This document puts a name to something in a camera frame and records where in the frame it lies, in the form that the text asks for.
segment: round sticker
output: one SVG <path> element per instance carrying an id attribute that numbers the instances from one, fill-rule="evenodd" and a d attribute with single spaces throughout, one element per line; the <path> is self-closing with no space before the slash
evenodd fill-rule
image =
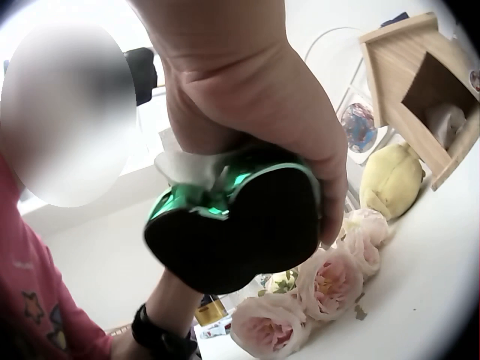
<path id="1" fill-rule="evenodd" d="M 477 91 L 480 92 L 480 70 L 472 70 L 468 76 L 470 80 L 470 85 Z"/>

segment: black heart-shaped object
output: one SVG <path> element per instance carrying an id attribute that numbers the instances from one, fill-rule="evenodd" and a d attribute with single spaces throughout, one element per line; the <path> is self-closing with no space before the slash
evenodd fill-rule
<path id="1" fill-rule="evenodd" d="M 208 192 L 185 197 L 172 187 L 160 197 L 145 226 L 145 241 L 185 284 L 204 294 L 231 293 L 257 274 L 289 270 L 317 250 L 319 184 L 307 168 L 291 161 L 290 153 L 282 150 L 286 161 L 279 161 L 278 151 L 270 157 L 276 160 L 273 166 L 256 167 L 249 177 L 238 172 L 236 182 L 247 181 L 234 198 L 225 189 L 228 215 L 223 218 L 205 216 L 196 207 Z M 243 168 L 254 155 L 241 155 Z M 175 198 L 176 205 L 168 205 Z"/>

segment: wooden house-shaped box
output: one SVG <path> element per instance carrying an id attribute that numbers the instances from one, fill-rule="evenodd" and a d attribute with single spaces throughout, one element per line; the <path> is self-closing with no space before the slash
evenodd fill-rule
<path id="1" fill-rule="evenodd" d="M 479 93 L 466 53 L 438 32 L 427 13 L 359 38 L 376 127 L 390 125 L 432 171 L 436 190 L 480 134 Z M 462 109 L 467 122 L 446 151 L 425 125 L 425 110 L 439 104 Z"/>

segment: white table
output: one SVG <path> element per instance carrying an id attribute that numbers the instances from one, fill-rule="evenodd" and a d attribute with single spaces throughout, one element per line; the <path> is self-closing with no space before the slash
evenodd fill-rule
<path id="1" fill-rule="evenodd" d="M 478 301 L 479 142 L 436 191 L 427 189 L 381 249 L 360 305 L 312 334 L 288 360 L 423 360 L 457 335 Z M 203 360 L 251 360 L 230 336 L 198 339 Z"/>

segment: star print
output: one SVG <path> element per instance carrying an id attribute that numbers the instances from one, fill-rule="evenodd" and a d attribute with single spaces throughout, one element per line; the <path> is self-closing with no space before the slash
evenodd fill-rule
<path id="1" fill-rule="evenodd" d="M 38 297 L 36 293 L 34 292 L 26 293 L 22 291 L 22 295 L 25 299 L 25 310 L 24 310 L 25 316 L 32 318 L 32 320 L 37 325 L 40 325 L 41 319 L 45 315 L 45 313 L 40 307 L 40 303 L 38 302 Z"/>

